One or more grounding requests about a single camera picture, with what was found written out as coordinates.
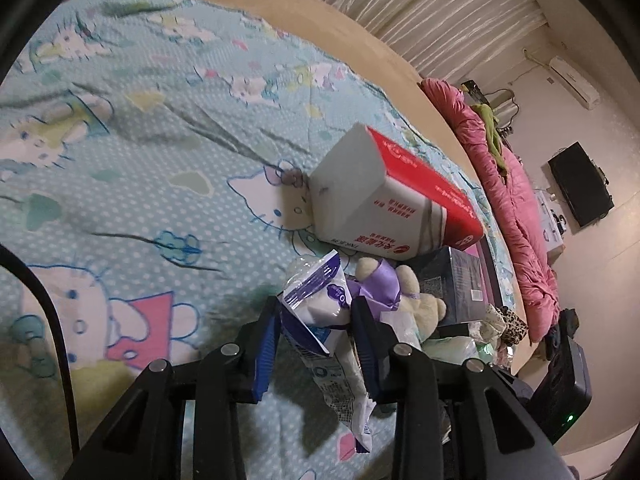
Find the pink quilted comforter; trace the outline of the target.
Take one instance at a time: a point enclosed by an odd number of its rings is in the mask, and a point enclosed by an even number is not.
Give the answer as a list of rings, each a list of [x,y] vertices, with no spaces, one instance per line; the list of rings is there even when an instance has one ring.
[[[560,315],[558,284],[548,261],[538,204],[522,164],[506,146],[502,154],[509,168],[503,182],[489,154],[484,122],[463,92],[448,82],[426,78],[421,89],[446,120],[472,162],[508,246],[523,298],[529,339],[541,342]]]

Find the white floral scrunchie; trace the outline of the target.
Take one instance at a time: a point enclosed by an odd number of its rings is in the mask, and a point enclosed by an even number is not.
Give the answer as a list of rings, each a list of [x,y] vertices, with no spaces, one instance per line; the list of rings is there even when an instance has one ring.
[[[506,330],[506,321],[492,304],[486,306],[485,316],[479,321],[469,322],[470,337],[477,344],[490,344],[497,351],[501,336]]]

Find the black wall television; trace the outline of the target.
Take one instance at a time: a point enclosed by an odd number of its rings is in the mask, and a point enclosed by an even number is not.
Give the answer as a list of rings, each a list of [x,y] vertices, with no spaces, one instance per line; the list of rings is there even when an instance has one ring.
[[[564,148],[548,165],[581,228],[603,219],[614,208],[608,180],[579,142]]]

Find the leopard print scrunchie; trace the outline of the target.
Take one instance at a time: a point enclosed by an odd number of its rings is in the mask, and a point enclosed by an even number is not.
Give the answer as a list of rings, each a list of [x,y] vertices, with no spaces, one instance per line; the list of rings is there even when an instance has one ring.
[[[528,334],[527,324],[507,307],[499,308],[504,325],[501,339],[507,346],[517,346]]]

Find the maroon shallow box tray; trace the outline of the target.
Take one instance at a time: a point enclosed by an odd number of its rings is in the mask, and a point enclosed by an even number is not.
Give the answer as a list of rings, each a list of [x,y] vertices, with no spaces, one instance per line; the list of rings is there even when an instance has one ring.
[[[480,266],[482,267],[487,299],[497,309],[506,306],[502,299],[500,283],[496,271],[494,259],[491,257],[489,243],[486,237],[482,237],[476,244],[478,250],[478,258],[480,258]]]

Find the cream bear purple dress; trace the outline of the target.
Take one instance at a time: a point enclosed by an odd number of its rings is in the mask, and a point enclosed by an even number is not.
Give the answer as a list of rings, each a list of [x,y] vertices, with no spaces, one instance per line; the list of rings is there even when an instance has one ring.
[[[367,301],[375,321],[389,325],[397,339],[420,349],[445,317],[445,301],[420,291],[416,274],[401,264],[361,257],[355,277],[347,281],[352,298]]]

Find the green white tissue packet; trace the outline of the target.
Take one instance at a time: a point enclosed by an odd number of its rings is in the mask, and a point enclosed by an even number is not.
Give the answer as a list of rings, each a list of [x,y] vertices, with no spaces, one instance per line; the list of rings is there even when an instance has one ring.
[[[422,351],[436,361],[462,365],[468,359],[478,359],[475,341],[468,336],[455,336],[442,339],[427,339]]]

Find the white curtain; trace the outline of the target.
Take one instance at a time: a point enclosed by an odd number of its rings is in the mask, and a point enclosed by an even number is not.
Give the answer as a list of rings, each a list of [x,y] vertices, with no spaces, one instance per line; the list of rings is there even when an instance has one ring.
[[[537,0],[324,0],[424,77],[458,81],[547,24]]]

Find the red white tissue box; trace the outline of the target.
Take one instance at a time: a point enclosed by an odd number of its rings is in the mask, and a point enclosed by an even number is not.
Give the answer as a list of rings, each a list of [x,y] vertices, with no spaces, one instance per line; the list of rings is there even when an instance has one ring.
[[[462,191],[360,122],[322,158],[309,189],[318,238],[356,252],[404,261],[484,236]]]

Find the white air conditioner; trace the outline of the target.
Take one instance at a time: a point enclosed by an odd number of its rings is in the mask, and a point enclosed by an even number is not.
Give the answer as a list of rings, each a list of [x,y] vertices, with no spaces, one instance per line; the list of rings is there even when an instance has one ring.
[[[572,96],[585,107],[593,110],[600,103],[600,93],[591,82],[564,58],[555,55],[548,64],[552,73],[558,76]]]

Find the green blanket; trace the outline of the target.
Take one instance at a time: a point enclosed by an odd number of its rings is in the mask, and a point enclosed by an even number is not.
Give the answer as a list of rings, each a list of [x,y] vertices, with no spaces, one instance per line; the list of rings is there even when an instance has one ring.
[[[498,168],[498,173],[502,177],[503,182],[506,182],[506,180],[508,180],[509,168],[506,166],[506,161],[503,158],[503,146],[501,136],[497,130],[494,111],[492,110],[488,99],[486,99],[486,96],[484,96],[480,91],[480,88],[478,88],[473,81],[465,82],[461,85],[461,89],[475,101],[475,103],[471,105],[472,110],[474,110],[474,112],[480,116],[480,119],[484,122],[486,143],[489,154],[491,154],[491,157],[494,159]]]

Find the dark navy cardboard box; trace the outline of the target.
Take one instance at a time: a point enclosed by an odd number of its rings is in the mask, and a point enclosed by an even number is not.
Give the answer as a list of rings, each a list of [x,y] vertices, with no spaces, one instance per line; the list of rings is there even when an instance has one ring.
[[[486,297],[480,258],[442,247],[407,262],[418,278],[420,292],[446,304],[441,326],[480,321],[486,314]]]

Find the cluttered side table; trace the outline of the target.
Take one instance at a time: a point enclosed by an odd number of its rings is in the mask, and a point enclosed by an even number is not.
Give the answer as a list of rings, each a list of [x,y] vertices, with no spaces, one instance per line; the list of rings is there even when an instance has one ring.
[[[520,114],[520,106],[512,89],[483,91],[473,79],[462,81],[460,89],[470,97],[473,104],[485,104],[491,108],[498,133],[502,136],[510,136],[513,133],[514,120]]]

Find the blue white plastic packet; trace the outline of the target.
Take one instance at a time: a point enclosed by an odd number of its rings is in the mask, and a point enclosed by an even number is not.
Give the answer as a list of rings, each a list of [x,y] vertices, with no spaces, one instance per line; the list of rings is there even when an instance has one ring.
[[[350,336],[352,294],[335,250],[299,263],[278,296],[281,324],[326,405],[355,439],[372,451],[369,418],[375,408]]]

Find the white drawer cabinet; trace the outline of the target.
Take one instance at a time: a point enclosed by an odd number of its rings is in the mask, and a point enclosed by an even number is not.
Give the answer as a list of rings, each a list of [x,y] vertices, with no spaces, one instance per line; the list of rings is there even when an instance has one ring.
[[[548,259],[553,260],[564,252],[564,240],[547,192],[544,190],[535,190],[534,195],[538,204],[544,246],[546,246]]]

